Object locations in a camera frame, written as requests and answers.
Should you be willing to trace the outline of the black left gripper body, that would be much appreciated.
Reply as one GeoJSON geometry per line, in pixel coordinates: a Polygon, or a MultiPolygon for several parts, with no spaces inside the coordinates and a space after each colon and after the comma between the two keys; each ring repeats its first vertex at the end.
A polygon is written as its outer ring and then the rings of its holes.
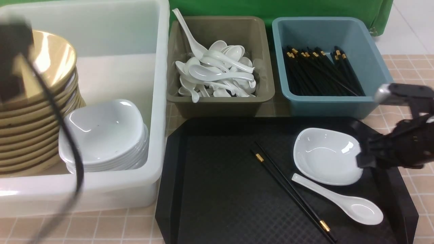
{"type": "Polygon", "coordinates": [[[0,100],[5,103],[25,91],[22,72],[15,70],[15,60],[19,56],[29,57],[34,44],[32,28],[24,19],[1,20],[0,42],[0,100]]]}

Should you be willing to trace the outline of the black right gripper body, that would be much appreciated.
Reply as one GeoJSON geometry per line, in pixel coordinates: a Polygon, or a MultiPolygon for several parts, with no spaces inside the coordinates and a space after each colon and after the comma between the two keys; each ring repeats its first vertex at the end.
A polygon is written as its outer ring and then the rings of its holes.
{"type": "Polygon", "coordinates": [[[409,107],[410,119],[396,123],[386,135],[365,137],[356,156],[359,168],[421,169],[434,157],[434,92],[426,85],[383,84],[374,100],[380,105],[409,107]]]}

